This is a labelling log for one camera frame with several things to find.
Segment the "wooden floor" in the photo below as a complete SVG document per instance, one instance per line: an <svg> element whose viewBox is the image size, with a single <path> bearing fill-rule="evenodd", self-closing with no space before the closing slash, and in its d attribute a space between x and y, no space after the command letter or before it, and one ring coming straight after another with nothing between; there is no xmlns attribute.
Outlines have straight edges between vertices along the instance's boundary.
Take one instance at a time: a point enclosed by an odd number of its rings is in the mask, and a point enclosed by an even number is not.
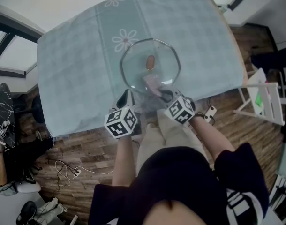
<svg viewBox="0 0 286 225"><path fill-rule="evenodd" d="M265 29L242 27L232 29L240 47L244 61L250 69L249 56L257 53L272 52L272 45ZM38 89L26 96L28 104L38 94ZM211 104L217 108L215 124L231 143L237 148L244 142L249 142L256 154L256 157L264 172L268 189L272 188L276 178L278 160L281 153L283 135L280 133L280 126L233 113L233 109L241 104L237 90L214 96ZM205 112L208 109L208 100L204 99L196 103L197 111ZM43 137L48 137L45 125L38 125L31 115L25 115L20 119L22 131L25 137L23 142L32 141L35 138L35 131L38 129ZM134 144L134 153L137 154L137 146ZM58 197L60 203L67 207L68 212L60 215L66 221L71 220L74 215L79 219L76 224L87 224L94 186L96 184L111 184L112 175L93 174L82 170L82 173L71 182L69 187L60 187L58 190L58 177L54 168L54 161L45 163L46 158L59 159L72 167L83 166L98 173L109 173L113 170L116 153L116 141L110 137L104 128L92 131L72 134L70 137L61 138L55 146L45 155L37 160L37 165L43 170L35 177L41 185L52 185L42 187L40 194L47 201L52 196ZM60 184L68 185L69 182L60 176Z"/></svg>

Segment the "white box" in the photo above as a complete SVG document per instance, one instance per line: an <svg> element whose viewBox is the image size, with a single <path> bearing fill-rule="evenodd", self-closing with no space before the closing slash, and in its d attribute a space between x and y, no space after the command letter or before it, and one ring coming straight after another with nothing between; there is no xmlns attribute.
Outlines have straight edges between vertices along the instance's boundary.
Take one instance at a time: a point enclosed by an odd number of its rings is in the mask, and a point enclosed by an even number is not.
<svg viewBox="0 0 286 225"><path fill-rule="evenodd" d="M194 115L191 102L182 96L179 96L165 111L165 114L172 120L181 124L189 121Z"/></svg>
<svg viewBox="0 0 286 225"><path fill-rule="evenodd" d="M120 138L132 134L137 122L133 109L127 106L106 115L104 126L114 138Z"/></svg>

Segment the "flower pattern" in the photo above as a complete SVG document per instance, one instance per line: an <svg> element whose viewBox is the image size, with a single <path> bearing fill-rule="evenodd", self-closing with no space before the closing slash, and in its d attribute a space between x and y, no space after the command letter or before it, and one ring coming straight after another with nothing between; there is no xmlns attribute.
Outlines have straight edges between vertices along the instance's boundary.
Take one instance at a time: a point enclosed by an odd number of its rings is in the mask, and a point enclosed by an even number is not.
<svg viewBox="0 0 286 225"><path fill-rule="evenodd" d="M139 41L137 38L134 38L137 35L136 30L131 30L128 34L125 29L120 29L120 37L113 37L112 42L118 43L115 46L115 52L120 52L123 48L126 51L127 48L136 41Z"/></svg>
<svg viewBox="0 0 286 225"><path fill-rule="evenodd" d="M110 5L113 5L114 7L117 7L117 6L119 6L119 2L122 2L122 1L125 1L125 0L108 0L105 3L105 7L108 7Z"/></svg>

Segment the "black shirt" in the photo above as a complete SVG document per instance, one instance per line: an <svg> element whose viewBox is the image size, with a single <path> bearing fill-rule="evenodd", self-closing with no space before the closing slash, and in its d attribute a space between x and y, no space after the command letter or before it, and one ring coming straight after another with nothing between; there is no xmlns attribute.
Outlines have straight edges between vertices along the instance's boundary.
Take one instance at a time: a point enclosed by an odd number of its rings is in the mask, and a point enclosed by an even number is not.
<svg viewBox="0 0 286 225"><path fill-rule="evenodd" d="M252 194L262 218L265 216L268 191L248 143L235 152L223 151L215 161L215 173L204 156L192 148L164 148L143 164L130 187L96 185L88 224L101 225L119 218L118 225L139 225L162 200L183 203L207 225L217 221L230 224L227 189Z"/></svg>

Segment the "table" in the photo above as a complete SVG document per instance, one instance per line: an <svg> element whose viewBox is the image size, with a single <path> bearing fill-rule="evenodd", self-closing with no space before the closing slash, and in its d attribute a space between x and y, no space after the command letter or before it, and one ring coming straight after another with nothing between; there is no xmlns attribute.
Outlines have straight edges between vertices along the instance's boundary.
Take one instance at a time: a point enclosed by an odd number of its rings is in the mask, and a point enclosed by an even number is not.
<svg viewBox="0 0 286 225"><path fill-rule="evenodd" d="M147 38L176 50L181 72L174 85L194 100L247 82L240 50L212 0L107 0L38 40L38 84L49 132L60 136L103 126L127 88L119 68L123 53ZM135 98L143 111L157 108Z"/></svg>
<svg viewBox="0 0 286 225"><path fill-rule="evenodd" d="M16 141L16 127L15 127L15 116L13 109L13 100L10 89L5 83L0 85L0 128L4 121L10 121L10 125L6 131L6 137L4 138L5 143L9 147L15 146Z"/></svg>

